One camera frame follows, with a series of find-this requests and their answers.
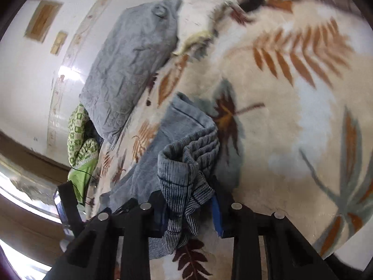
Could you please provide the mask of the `cream small print pillow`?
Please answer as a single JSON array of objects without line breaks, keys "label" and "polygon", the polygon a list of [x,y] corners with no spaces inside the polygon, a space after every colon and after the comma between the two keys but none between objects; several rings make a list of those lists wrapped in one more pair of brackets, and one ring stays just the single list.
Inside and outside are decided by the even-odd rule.
[{"label": "cream small print pillow", "polygon": [[225,9],[237,5],[238,0],[181,0],[178,43],[173,54],[182,55],[190,46],[211,39],[214,25]]}]

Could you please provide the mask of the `leaf print bed blanket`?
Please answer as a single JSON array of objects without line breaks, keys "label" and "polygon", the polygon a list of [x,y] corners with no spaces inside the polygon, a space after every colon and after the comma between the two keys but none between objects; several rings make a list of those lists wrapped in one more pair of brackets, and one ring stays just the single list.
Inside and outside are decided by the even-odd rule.
[{"label": "leaf print bed blanket", "polygon": [[104,144],[87,214],[155,144],[177,93],[219,128],[216,175],[253,211],[285,215],[327,258],[372,217],[372,29],[321,3],[227,17],[197,56],[159,70],[115,145]]}]

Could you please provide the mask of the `beige wall switch plate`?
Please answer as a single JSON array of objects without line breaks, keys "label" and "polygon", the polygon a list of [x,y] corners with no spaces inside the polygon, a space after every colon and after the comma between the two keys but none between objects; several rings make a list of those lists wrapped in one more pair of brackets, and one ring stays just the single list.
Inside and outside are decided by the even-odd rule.
[{"label": "beige wall switch plate", "polygon": [[58,32],[54,43],[51,47],[50,53],[57,56],[64,45],[66,39],[67,39],[68,34],[66,32],[60,31]]}]

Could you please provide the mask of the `grey quilted pillow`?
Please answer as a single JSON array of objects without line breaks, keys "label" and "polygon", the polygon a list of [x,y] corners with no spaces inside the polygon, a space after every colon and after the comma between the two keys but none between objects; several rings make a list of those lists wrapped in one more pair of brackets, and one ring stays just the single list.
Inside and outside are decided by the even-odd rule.
[{"label": "grey quilted pillow", "polygon": [[181,0],[128,8],[99,51],[80,94],[98,134],[117,142],[148,82],[176,48]]}]

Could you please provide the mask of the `wooden door with stained glass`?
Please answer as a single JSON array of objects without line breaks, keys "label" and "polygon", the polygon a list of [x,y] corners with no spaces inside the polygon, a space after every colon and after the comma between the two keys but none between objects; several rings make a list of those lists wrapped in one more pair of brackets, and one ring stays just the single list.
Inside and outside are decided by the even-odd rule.
[{"label": "wooden door with stained glass", "polygon": [[53,202],[67,166],[1,134],[1,259],[20,279],[43,279],[65,233]]}]

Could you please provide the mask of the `green patterned blanket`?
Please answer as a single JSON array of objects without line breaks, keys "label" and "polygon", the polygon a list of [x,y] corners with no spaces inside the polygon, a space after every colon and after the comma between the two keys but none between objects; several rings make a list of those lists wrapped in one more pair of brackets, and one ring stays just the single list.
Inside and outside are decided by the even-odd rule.
[{"label": "green patterned blanket", "polygon": [[87,188],[97,165],[99,143],[93,137],[85,136],[89,114],[79,103],[68,120],[67,155],[70,165],[68,181],[73,184],[79,204],[85,204]]}]

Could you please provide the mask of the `grey washed denim pants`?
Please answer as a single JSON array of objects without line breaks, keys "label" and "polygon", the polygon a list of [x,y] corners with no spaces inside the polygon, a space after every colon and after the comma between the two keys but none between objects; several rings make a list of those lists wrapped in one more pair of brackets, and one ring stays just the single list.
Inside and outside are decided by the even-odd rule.
[{"label": "grey washed denim pants", "polygon": [[160,191],[171,215],[163,237],[149,240],[149,257],[172,254],[199,233],[197,212],[214,195],[207,180],[219,148],[212,118],[177,93],[140,161],[100,196],[100,208],[116,210],[131,198],[143,203]]}]

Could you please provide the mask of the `black power adapter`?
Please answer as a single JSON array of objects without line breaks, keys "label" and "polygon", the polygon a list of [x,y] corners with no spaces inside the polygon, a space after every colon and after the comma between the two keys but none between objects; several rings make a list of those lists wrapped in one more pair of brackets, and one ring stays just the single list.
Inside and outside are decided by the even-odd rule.
[{"label": "black power adapter", "polygon": [[257,8],[265,5],[265,0],[242,0],[239,7],[246,13],[256,10]]}]

